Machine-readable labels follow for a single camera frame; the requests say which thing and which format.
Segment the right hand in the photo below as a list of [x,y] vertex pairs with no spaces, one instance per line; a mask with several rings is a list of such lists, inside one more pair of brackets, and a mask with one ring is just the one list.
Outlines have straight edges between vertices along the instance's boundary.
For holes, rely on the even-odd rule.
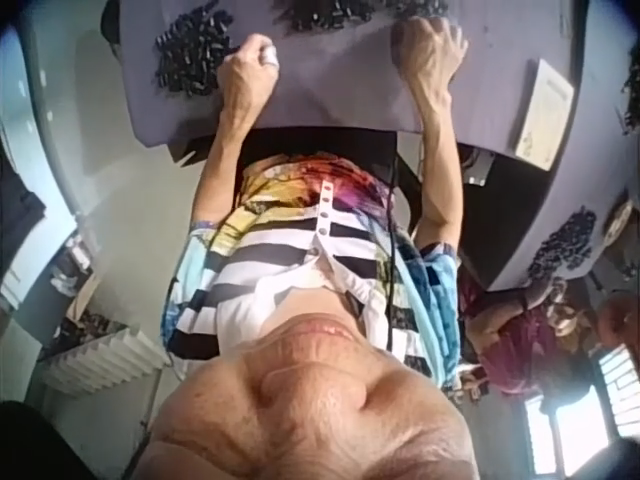
[[446,18],[414,17],[394,26],[393,60],[422,111],[424,102],[449,97],[449,82],[469,42]]
[[218,69],[224,99],[221,117],[235,131],[248,133],[273,93],[278,68],[260,63],[262,49],[272,45],[264,35],[249,35]]
[[525,289],[524,292],[525,299],[527,300],[527,307],[532,309],[540,306],[554,288],[555,283],[552,279],[535,280]]

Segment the paper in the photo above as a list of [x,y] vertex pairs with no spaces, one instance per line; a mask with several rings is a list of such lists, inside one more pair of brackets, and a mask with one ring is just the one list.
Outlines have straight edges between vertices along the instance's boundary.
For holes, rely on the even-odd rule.
[[551,65],[540,60],[529,110],[516,147],[516,155],[549,170],[567,127],[574,89]]

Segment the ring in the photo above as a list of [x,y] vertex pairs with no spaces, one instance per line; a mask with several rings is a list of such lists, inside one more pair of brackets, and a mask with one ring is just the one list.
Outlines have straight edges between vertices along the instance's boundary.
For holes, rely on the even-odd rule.
[[280,68],[278,53],[274,45],[269,45],[262,49],[260,52],[260,63],[262,65],[273,65],[276,68]]

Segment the radiator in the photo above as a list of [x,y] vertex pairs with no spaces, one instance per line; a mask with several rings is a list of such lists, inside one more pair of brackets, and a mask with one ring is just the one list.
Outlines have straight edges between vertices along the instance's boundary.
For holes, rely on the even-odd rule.
[[45,361],[42,380],[71,396],[130,382],[169,364],[164,349],[139,329],[126,328]]

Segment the woman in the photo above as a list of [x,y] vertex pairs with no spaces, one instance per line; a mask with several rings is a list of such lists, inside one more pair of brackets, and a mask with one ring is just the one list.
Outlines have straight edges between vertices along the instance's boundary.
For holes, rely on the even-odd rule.
[[556,301],[562,297],[557,289],[547,281],[523,290],[485,293],[464,269],[458,277],[466,339],[489,381],[509,395],[542,393],[545,412],[578,401],[591,386],[585,355],[558,341],[559,334],[571,333],[567,325],[575,328],[576,322],[567,322],[565,306],[543,305],[554,291]]
[[260,35],[226,60],[163,319],[184,381],[151,428],[140,478],[477,478],[466,424],[438,388],[459,349],[448,84],[467,42],[443,19],[406,28],[398,65],[426,145],[415,244],[389,222],[388,185],[331,145],[251,165],[234,202],[241,147],[278,69],[260,61],[272,47]]

